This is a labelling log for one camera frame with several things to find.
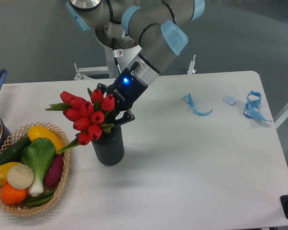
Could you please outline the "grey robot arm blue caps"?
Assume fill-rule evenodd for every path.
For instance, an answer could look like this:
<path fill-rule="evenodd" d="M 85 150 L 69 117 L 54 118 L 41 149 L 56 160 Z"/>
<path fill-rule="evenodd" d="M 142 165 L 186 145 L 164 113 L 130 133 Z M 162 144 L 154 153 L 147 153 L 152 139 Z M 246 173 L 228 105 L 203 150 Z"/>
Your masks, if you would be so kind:
<path fill-rule="evenodd" d="M 188 43 L 181 26 L 200 17 L 202 0 L 163 0 L 148 10 L 137 0 L 68 0 L 65 3 L 82 30 L 93 29 L 104 47 L 113 95 L 109 122 L 119 126 L 134 119 L 133 103 Z"/>

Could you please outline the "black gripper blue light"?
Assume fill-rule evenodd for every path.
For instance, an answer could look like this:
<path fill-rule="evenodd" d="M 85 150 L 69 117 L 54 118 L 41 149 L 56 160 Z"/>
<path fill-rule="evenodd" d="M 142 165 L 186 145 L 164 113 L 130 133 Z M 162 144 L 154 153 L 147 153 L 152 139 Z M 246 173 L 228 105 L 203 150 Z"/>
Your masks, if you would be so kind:
<path fill-rule="evenodd" d="M 121 118 L 111 118 L 109 123 L 121 126 L 133 121 L 135 116 L 130 108 L 147 88 L 148 85 L 138 77 L 132 75 L 129 68 L 125 68 L 109 86 L 98 83 L 96 89 L 101 90 L 103 94 L 111 94 L 114 97 L 115 111 L 125 111 Z"/>

